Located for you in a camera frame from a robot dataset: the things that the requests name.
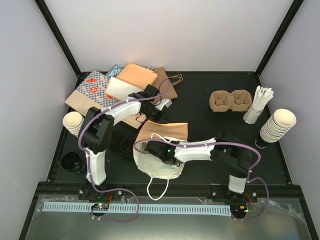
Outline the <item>orange kraft paper bag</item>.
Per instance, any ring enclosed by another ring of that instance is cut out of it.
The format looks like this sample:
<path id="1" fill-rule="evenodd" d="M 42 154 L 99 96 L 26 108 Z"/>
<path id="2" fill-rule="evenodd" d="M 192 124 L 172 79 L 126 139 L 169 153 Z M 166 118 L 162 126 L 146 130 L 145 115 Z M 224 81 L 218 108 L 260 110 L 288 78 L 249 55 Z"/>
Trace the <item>orange kraft paper bag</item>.
<path id="1" fill-rule="evenodd" d="M 133 158 L 137 168 L 150 177 L 146 187 L 149 198 L 160 200 L 166 193 L 169 181 L 178 178 L 184 164 L 174 158 L 174 146 L 188 139 L 188 123 L 156 123 L 146 121 L 140 129 L 133 145 Z M 149 188 L 154 179 L 166 181 L 166 189 L 154 198 Z"/>

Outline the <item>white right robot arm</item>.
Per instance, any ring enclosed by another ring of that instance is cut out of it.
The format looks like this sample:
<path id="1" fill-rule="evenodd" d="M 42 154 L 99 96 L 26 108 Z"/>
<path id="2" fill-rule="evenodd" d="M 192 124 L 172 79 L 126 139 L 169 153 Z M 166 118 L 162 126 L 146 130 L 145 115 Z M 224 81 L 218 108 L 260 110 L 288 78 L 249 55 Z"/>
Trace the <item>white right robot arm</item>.
<path id="1" fill-rule="evenodd" d="M 245 186 L 252 171 L 254 160 L 261 158 L 253 147 L 226 134 L 203 141 L 189 142 L 172 137 L 161 137 L 147 142 L 145 152 L 171 166 L 181 166 L 191 161 L 212 161 L 229 174 L 228 198 L 240 201 L 245 195 Z"/>

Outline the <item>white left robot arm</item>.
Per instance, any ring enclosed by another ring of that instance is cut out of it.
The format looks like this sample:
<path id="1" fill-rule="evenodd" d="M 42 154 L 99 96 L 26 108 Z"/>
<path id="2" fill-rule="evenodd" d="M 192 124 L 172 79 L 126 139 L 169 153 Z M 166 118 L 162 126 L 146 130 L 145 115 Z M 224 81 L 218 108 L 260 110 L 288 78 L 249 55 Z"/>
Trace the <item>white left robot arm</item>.
<path id="1" fill-rule="evenodd" d="M 171 104 L 171 99 L 162 97 L 162 93 L 152 86 L 140 92 L 129 94 L 124 100 L 103 109 L 88 109 L 80 131 L 78 146 L 85 152 L 87 180 L 92 183 L 89 193 L 97 200 L 103 199 L 108 192 L 105 171 L 105 154 L 112 141 L 114 126 L 125 118 L 142 113 L 148 120 L 159 121 L 164 110 Z"/>

